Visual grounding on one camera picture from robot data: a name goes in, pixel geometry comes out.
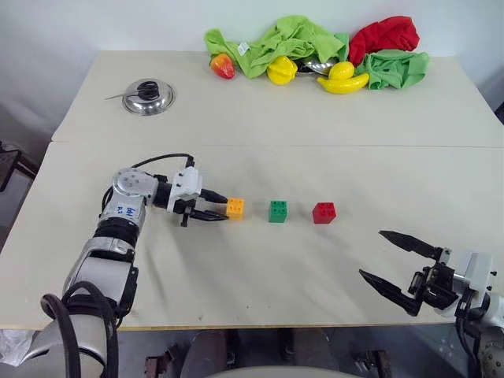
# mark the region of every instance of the white table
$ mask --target white table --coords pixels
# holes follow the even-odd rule
[[[145,77],[171,84],[173,106],[154,117],[122,108]],[[193,146],[503,146],[502,125],[452,57],[433,57],[425,79],[403,91],[325,92],[314,77],[277,87],[265,76],[223,80],[207,53],[103,51],[57,142],[191,143]]]
[[[243,221],[204,224],[152,209],[137,245],[138,290],[127,328],[412,324],[451,321],[424,306],[418,317],[380,297],[360,268],[403,287],[433,261],[377,232],[392,229],[457,251],[495,255],[504,267],[502,149],[404,146],[197,146],[108,148],[51,143],[0,254],[0,328],[41,328],[39,308],[95,230],[114,172],[150,156],[196,156],[204,187],[246,199]],[[146,169],[171,175],[178,161]],[[288,201],[270,224],[270,200]],[[315,202],[339,217],[314,225]],[[494,283],[502,292],[502,274]]]

